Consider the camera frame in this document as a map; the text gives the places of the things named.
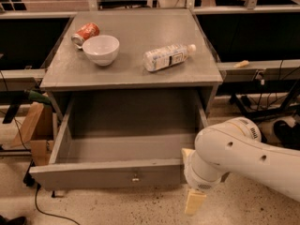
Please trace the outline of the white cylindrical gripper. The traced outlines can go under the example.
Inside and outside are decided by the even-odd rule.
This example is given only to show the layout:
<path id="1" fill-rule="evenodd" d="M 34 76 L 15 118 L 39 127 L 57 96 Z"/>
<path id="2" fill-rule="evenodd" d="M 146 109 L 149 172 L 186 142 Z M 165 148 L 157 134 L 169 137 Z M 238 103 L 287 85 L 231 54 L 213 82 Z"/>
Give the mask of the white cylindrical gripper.
<path id="1" fill-rule="evenodd" d="M 218 171 L 197 154 L 195 150 L 183 150 L 184 176 L 191 187 L 187 191 L 185 214 L 192 216 L 202 206 L 206 195 L 216 185 L 226 181 L 229 174 Z"/>

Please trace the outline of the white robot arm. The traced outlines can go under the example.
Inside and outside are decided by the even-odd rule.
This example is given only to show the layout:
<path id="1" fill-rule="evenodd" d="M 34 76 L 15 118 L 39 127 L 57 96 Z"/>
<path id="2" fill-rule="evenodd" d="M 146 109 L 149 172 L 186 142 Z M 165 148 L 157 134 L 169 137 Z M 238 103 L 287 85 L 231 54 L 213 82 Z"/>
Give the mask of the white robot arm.
<path id="1" fill-rule="evenodd" d="M 238 173 L 300 201 L 300 151 L 262 142 L 251 120 L 237 117 L 205 127 L 182 150 L 189 185 L 185 213 L 193 215 L 227 173 Z"/>

